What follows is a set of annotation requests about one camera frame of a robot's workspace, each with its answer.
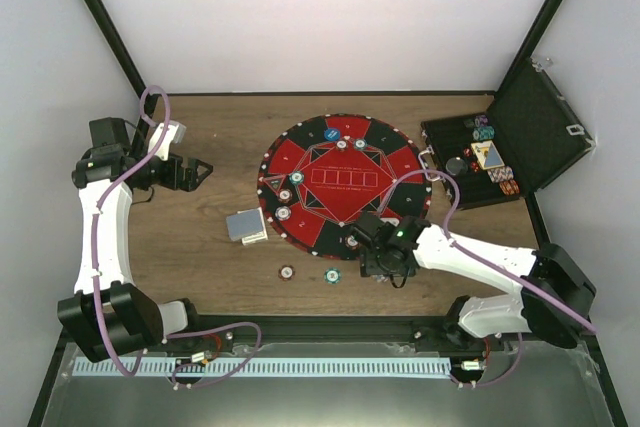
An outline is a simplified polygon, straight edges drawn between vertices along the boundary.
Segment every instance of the wooden table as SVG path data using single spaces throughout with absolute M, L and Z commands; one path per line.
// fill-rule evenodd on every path
M 313 257 L 267 227 L 267 242 L 244 247 L 229 240 L 225 218 L 258 206 L 260 160 L 273 140 L 297 122 L 326 113 L 358 113 L 399 128 L 417 145 L 422 120 L 478 112 L 489 96 L 182 96 L 172 118 L 187 126 L 172 151 L 214 165 L 191 193 L 156 189 L 151 203 L 131 208 L 129 249 L 133 277 L 157 302 L 188 297 L 201 313 L 287 315 L 441 315 L 459 295 L 493 295 L 483 284 L 421 270 L 403 289 L 361 278 L 356 261 Z M 160 105 L 155 118 L 161 118 Z M 148 194 L 136 194 L 136 200 Z M 428 219 L 441 222 L 449 202 L 434 186 Z M 536 247 L 524 201 L 458 212 L 453 232 L 509 246 Z M 291 264 L 295 278 L 278 269 Z M 337 285 L 324 272 L 340 269 Z

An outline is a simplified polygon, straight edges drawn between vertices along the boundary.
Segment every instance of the open case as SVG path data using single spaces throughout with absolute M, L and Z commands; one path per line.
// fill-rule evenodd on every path
M 546 72 L 534 61 L 523 62 L 513 81 L 486 112 L 422 122 L 422 135 L 436 167 L 465 157 L 474 140 L 474 119 L 484 114 L 493 127 L 493 143 L 505 166 L 513 170 L 519 192 L 507 195 L 488 170 L 469 168 L 456 176 L 462 209 L 516 200 L 555 180 L 594 146 L 571 107 Z

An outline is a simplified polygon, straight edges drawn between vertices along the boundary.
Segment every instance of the white wall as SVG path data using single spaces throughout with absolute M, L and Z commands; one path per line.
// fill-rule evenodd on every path
M 228 92 L 496 89 L 543 1 L 104 3 L 143 77 Z
M 598 147 L 538 195 L 551 238 L 598 289 L 593 319 L 630 425 L 640 425 L 640 3 L 565 0 L 539 55 Z
M 26 425 L 73 294 L 81 210 L 71 183 L 87 122 L 136 116 L 82 0 L 0 0 L 0 424 Z

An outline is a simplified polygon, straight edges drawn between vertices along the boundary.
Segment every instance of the poker mat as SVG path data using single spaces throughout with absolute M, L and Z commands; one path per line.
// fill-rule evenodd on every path
M 398 129 L 353 114 L 327 114 L 291 127 L 265 152 L 258 197 L 267 222 L 289 243 L 312 255 L 353 260 L 349 226 L 376 211 L 389 188 L 421 168 L 418 148 Z M 431 184 L 413 175 L 399 184 L 381 214 L 424 217 Z

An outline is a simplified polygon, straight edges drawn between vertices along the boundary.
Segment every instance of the purple cable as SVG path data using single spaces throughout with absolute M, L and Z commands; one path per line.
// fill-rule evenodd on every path
M 504 275 L 508 279 L 510 279 L 510 280 L 512 280 L 514 282 L 517 282 L 518 284 L 522 285 L 524 288 L 530 290 L 531 292 L 536 294 L 538 297 L 542 298 L 543 300 L 546 300 L 548 303 L 553 305 L 559 311 L 561 311 L 564 314 L 566 314 L 567 316 L 571 317 L 573 320 L 578 322 L 580 325 L 582 325 L 585 329 L 587 329 L 592 334 L 596 333 L 596 328 L 591 322 L 589 322 L 588 320 L 584 319 L 577 312 L 574 312 L 573 310 L 571 310 L 569 307 L 567 307 L 565 304 L 560 302 L 558 299 L 556 299 L 556 298 L 552 297 L 551 295 L 547 294 L 544 290 L 542 290 L 539 287 L 533 285 L 528 280 L 522 279 L 522 278 L 518 277 L 517 275 L 512 274 L 508 270 L 503 269 L 499 265 L 496 265 L 493 262 L 490 262 L 487 259 L 485 259 L 483 257 L 480 257 L 478 254 L 475 254 L 475 253 L 471 252 L 470 250 L 464 248 L 463 246 L 458 244 L 458 242 L 456 242 L 455 240 L 452 239 L 451 233 L 449 232 L 449 221 L 451 220 L 451 217 L 453 216 L 453 213 L 458 208 L 458 204 L 460 202 L 460 189 L 458 187 L 457 182 L 449 174 L 446 174 L 444 172 L 440 172 L 439 170 L 434 170 L 434 169 L 419 169 L 419 170 L 413 170 L 411 172 L 408 172 L 408 173 L 404 174 L 396 182 L 394 182 L 391 185 L 391 188 L 387 191 L 386 195 L 382 199 L 382 202 L 380 203 L 380 207 L 378 207 L 378 214 L 380 214 L 381 212 L 384 211 L 384 208 L 387 205 L 387 203 L 389 202 L 389 198 L 393 194 L 393 191 L 395 190 L 396 186 L 398 184 L 400 184 L 401 182 L 403 182 L 408 177 L 411 177 L 412 175 L 416 175 L 416 174 L 424 174 L 425 176 L 428 176 L 429 174 L 439 175 L 441 177 L 444 177 L 446 180 L 448 180 L 449 183 L 451 184 L 451 186 L 453 187 L 453 191 L 455 192 L 453 203 L 451 204 L 451 208 L 449 209 L 449 212 L 447 212 L 447 215 L 445 215 L 444 221 L 442 222 L 442 230 L 444 231 L 444 235 L 449 241 L 451 241 L 451 245 L 453 247 L 458 249 L 460 252 L 462 252 L 467 257 L 470 257 L 473 260 L 475 260 L 477 262 L 480 262 L 483 265 L 486 265 L 490 269 L 495 270 L 496 272 Z
M 217 327 L 215 329 L 210 329 L 210 330 L 202 330 L 200 332 L 185 332 L 181 334 L 167 335 L 167 339 L 184 339 L 187 337 L 203 337 L 205 335 L 217 334 L 219 332 L 235 329 L 237 327 L 252 327 L 256 330 L 256 343 L 251 353 L 233 370 L 231 370 L 230 372 L 227 372 L 222 377 L 218 377 L 217 379 L 210 380 L 209 382 L 198 382 L 197 384 L 192 384 L 192 388 L 200 389 L 202 387 L 207 387 L 209 385 L 217 384 L 219 382 L 222 382 L 223 380 L 227 380 L 232 375 L 235 375 L 238 372 L 240 372 L 244 368 L 244 366 L 247 365 L 249 361 L 253 359 L 253 357 L 255 357 L 256 353 L 258 352 L 258 349 L 260 349 L 260 344 L 262 342 L 262 330 L 260 330 L 260 327 L 258 326 L 258 324 L 254 324 L 253 322 L 237 322 L 235 324 L 224 325 L 222 327 Z M 196 365 L 198 364 L 190 363 L 190 364 L 183 364 L 179 367 L 176 367 L 176 369 L 173 371 L 173 374 L 171 374 L 171 381 L 173 382 L 173 385 L 174 386 L 180 385 L 178 384 L 178 381 L 176 379 L 176 374 L 180 372 L 180 370 L 186 369 L 187 367 L 196 366 Z
M 502 382 L 504 379 L 506 379 L 511 374 L 513 374 L 513 372 L 515 372 L 515 370 L 516 370 L 516 367 L 518 367 L 518 364 L 520 363 L 520 360 L 522 359 L 522 349 L 523 349 L 522 334 L 520 332 L 518 332 L 518 353 L 516 354 L 516 360 L 513 361 L 513 364 L 511 364 L 511 367 L 509 367 L 509 369 L 504 374 L 502 374 L 500 377 L 496 377 L 495 379 L 490 380 L 489 382 L 484 382 L 482 384 L 476 384 L 476 386 L 473 387 L 473 388 L 491 387 L 492 385 L 495 385 L 498 382 Z M 465 385 L 463 382 L 460 382 L 458 379 L 456 379 L 453 375 L 449 374 L 449 377 L 451 378 L 451 380 L 454 383 L 457 383 L 458 385 Z
M 147 114 L 144 112 L 144 101 L 150 93 L 160 94 L 162 99 L 164 100 L 164 125 L 162 126 L 162 132 L 160 133 L 160 138 L 156 145 L 149 151 L 149 153 L 140 160 L 140 162 L 136 163 L 131 169 L 122 174 L 116 180 L 114 180 L 111 185 L 104 191 L 104 193 L 98 199 L 96 203 L 96 207 L 98 211 L 102 209 L 107 197 L 113 190 L 120 185 L 122 182 L 127 180 L 133 174 L 135 174 L 138 170 L 140 170 L 144 164 L 149 162 L 153 156 L 156 154 L 160 146 L 162 145 L 162 141 L 167 135 L 167 131 L 169 130 L 169 120 L 171 116 L 171 105 L 169 104 L 169 97 L 167 93 L 162 90 L 157 85 L 150 85 L 147 87 L 142 95 L 140 96 L 139 110 L 140 117 L 145 120 L 151 127 L 155 127 L 157 124 L 151 120 Z M 94 270 L 98 272 L 98 275 L 93 277 L 93 303 L 96 307 L 96 320 L 98 321 L 98 329 L 100 330 L 100 336 L 102 337 L 102 342 L 104 343 L 105 349 L 111 358 L 111 361 L 114 363 L 116 368 L 120 371 L 122 375 L 125 377 L 133 377 L 136 375 L 138 368 L 140 367 L 140 361 L 142 359 L 142 351 L 138 353 L 136 358 L 136 362 L 131 371 L 127 370 L 124 364 L 120 361 L 116 349 L 114 349 L 113 344 L 111 343 L 111 339 L 109 338 L 109 331 L 107 329 L 107 324 L 104 319 L 104 311 L 102 310 L 102 299 L 100 298 L 100 276 L 99 276 L 99 264 L 98 264 L 98 222 L 100 221 L 100 214 L 93 214 L 91 221 L 91 266 Z

